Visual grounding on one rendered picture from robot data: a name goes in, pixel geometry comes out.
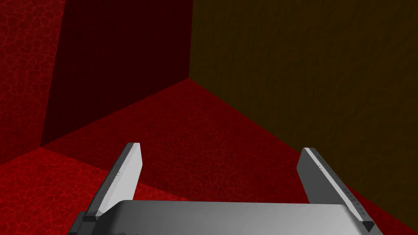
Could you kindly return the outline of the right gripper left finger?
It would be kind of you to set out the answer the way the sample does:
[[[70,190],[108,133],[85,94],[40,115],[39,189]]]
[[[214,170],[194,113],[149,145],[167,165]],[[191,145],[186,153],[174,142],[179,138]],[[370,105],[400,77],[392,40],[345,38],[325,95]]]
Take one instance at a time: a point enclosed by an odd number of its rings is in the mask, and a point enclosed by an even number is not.
[[[112,206],[123,200],[132,200],[142,170],[140,143],[129,142],[90,203],[85,221],[95,222]]]

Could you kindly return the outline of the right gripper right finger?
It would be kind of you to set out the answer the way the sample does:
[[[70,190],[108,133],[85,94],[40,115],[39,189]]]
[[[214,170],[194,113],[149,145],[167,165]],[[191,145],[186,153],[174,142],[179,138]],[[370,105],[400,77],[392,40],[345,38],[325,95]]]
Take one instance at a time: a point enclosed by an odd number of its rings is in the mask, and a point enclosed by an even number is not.
[[[303,148],[297,172],[311,204],[340,204],[348,209],[365,232],[375,232],[375,222],[315,148]]]

